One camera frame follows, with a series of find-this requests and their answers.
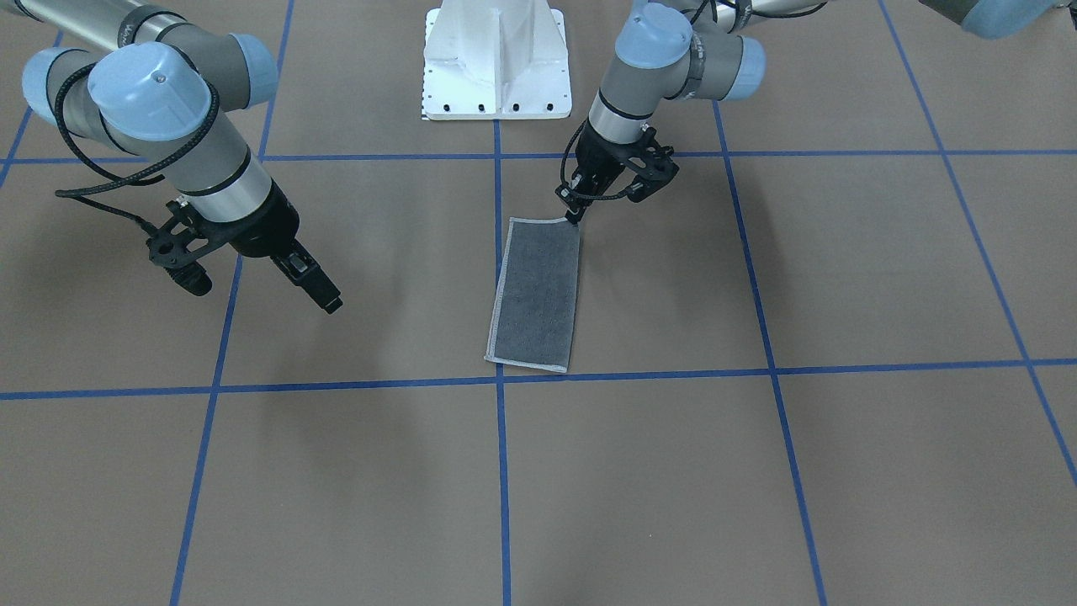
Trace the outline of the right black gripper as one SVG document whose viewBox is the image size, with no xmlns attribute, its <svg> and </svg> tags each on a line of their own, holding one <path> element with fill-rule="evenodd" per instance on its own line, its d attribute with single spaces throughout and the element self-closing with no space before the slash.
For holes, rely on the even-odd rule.
<svg viewBox="0 0 1077 606">
<path fill-rule="evenodd" d="M 222 246 L 243 257 L 271 258 L 291 283 L 327 314 L 342 307 L 340 291 L 321 265 L 297 241 L 300 216 L 284 191 L 272 183 L 264 203 L 246 219 L 204 219 L 192 205 L 169 202 L 172 219 L 146 238 L 151 263 L 164 268 L 174 283 L 195 296 L 207 295 L 212 280 L 199 260 Z"/>
</svg>

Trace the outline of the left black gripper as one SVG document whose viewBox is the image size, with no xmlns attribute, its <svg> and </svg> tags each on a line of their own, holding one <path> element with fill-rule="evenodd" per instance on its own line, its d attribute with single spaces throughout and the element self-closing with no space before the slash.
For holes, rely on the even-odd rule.
<svg viewBox="0 0 1077 606">
<path fill-rule="evenodd" d="M 567 206 L 568 222 L 578 226 L 593 202 L 629 199 L 639 203 L 665 188 L 679 174 L 674 152 L 656 141 L 656 130 L 649 125 L 635 142 L 615 143 L 585 119 L 560 161 L 557 197 Z"/>
</svg>

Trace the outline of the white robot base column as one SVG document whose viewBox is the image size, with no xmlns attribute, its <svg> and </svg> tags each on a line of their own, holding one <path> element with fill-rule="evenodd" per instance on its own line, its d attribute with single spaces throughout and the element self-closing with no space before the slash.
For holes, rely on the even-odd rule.
<svg viewBox="0 0 1077 606">
<path fill-rule="evenodd" d="M 546 1 L 443 1 L 424 26 L 423 119 L 572 114 L 565 16 Z"/>
</svg>

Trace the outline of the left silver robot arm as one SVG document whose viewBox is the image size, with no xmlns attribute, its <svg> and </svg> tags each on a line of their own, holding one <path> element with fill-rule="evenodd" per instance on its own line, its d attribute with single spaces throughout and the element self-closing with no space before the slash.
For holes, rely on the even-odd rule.
<svg viewBox="0 0 1077 606">
<path fill-rule="evenodd" d="M 600 200 L 642 202 L 679 173 L 674 151 L 657 141 L 651 116 L 662 101 L 749 98 L 764 80 L 754 22 L 803 19 L 822 1 L 634 1 L 614 43 L 587 118 L 567 152 L 555 195 L 577 224 Z"/>
</svg>

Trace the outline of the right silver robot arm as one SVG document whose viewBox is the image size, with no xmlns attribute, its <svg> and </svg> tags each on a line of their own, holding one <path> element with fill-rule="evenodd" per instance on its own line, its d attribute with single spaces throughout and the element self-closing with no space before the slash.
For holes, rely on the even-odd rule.
<svg viewBox="0 0 1077 606">
<path fill-rule="evenodd" d="M 51 47 L 24 66 L 24 99 L 94 173 L 58 197 L 132 221 L 146 257 L 205 295 L 200 263 L 220 246 L 269 258 L 334 313 L 340 291 L 297 241 L 300 216 L 228 112 L 272 100 L 279 70 L 253 36 L 215 36 L 142 1 L 4 1 L 3 11 L 90 42 Z"/>
</svg>

